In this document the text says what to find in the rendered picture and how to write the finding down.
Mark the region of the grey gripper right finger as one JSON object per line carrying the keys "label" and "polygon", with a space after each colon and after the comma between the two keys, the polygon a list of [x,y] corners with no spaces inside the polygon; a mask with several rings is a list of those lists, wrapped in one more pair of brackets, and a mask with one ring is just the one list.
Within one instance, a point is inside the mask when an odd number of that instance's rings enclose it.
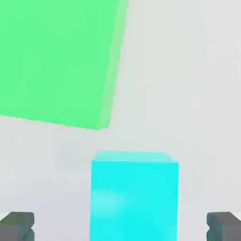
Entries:
{"label": "grey gripper right finger", "polygon": [[207,241],[241,241],[241,220],[231,212],[209,212],[207,225]]}

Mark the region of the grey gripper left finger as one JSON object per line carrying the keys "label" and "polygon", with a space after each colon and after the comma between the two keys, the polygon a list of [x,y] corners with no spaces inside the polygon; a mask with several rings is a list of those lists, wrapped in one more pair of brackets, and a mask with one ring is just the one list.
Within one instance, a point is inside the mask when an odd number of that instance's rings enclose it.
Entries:
{"label": "grey gripper left finger", "polygon": [[32,212],[10,212],[0,220],[0,241],[35,241]]}

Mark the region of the small cyan cube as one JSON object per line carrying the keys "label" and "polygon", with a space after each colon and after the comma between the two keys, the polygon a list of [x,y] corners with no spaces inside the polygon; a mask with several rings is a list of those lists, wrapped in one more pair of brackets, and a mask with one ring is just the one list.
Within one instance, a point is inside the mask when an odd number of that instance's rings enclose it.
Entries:
{"label": "small cyan cube", "polygon": [[177,241],[179,164],[161,152],[91,162],[89,241]]}

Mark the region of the large green box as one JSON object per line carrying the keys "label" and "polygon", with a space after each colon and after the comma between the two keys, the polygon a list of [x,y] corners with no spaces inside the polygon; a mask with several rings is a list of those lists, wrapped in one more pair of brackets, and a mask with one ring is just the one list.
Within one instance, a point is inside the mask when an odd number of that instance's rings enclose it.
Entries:
{"label": "large green box", "polygon": [[0,115],[110,123],[129,0],[0,0]]}

